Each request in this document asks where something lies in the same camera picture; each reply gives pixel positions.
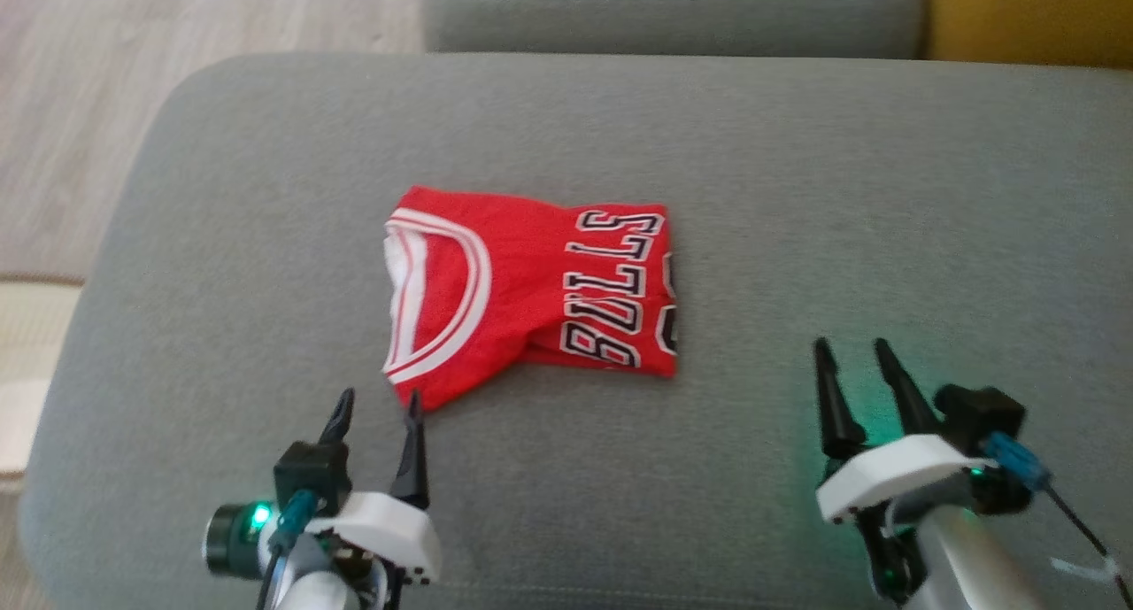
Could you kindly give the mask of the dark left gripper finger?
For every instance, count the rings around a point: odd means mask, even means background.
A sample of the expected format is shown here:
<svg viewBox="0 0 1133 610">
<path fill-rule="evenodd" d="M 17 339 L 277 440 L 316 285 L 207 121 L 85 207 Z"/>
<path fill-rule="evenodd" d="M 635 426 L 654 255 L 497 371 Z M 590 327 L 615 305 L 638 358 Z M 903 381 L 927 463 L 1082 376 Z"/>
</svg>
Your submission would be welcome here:
<svg viewBox="0 0 1133 610">
<path fill-rule="evenodd" d="M 351 431 L 352 417 L 355 413 L 356 391 L 355 388 L 347 388 L 337 399 L 335 408 L 327 417 L 327 424 L 320 433 L 317 444 L 329 447 L 330 444 L 343 444 L 349 431 Z"/>
<path fill-rule="evenodd" d="M 425 438 L 424 409 L 418 390 L 410 395 L 404 409 L 404 444 L 397 475 L 389 486 L 389 495 L 426 512 L 431 506 L 428 478 L 428 444 Z"/>
</svg>

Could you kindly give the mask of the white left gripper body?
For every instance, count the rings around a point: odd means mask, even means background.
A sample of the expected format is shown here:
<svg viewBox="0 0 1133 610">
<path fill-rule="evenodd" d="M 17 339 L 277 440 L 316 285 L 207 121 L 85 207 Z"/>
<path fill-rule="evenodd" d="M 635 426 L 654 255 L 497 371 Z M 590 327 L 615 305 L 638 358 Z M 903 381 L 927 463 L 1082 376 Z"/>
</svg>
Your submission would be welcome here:
<svg viewBox="0 0 1133 610">
<path fill-rule="evenodd" d="M 404 587 L 440 579 L 440 537 L 427 512 L 356 492 L 317 516 L 308 490 L 288 505 L 224 505 L 202 557 L 214 576 L 258 582 L 258 609 L 397 609 Z"/>
</svg>

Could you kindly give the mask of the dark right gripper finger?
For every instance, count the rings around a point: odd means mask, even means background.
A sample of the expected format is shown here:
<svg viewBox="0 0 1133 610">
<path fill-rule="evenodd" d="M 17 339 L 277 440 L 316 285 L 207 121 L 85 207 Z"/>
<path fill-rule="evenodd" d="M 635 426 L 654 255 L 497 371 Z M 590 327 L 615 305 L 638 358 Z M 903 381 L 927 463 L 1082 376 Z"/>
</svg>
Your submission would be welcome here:
<svg viewBox="0 0 1133 610">
<path fill-rule="evenodd" d="M 867 433 L 842 392 L 838 366 L 826 338 L 813 341 L 813 367 L 823 452 L 832 460 L 847 460 L 862 452 Z"/>
<path fill-rule="evenodd" d="M 940 429 L 940 420 L 925 399 L 920 388 L 903 367 L 898 356 L 883 338 L 874 340 L 875 359 L 881 368 L 881 378 L 891 388 L 898 421 L 904 434 L 935 434 Z"/>
</svg>

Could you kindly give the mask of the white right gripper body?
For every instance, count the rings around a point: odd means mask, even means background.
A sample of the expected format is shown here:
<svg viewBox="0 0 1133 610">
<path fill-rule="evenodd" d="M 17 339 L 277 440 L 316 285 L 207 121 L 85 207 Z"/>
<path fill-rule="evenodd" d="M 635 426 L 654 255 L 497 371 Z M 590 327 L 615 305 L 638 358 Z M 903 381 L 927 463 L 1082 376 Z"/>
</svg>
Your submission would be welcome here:
<svg viewBox="0 0 1133 610">
<path fill-rule="evenodd" d="M 860 533 L 874 593 L 891 605 L 1033 605 L 1036 587 L 983 517 L 1024 512 L 1032 495 L 997 461 L 937 434 L 911 434 L 829 461 L 824 522 Z"/>
</svg>

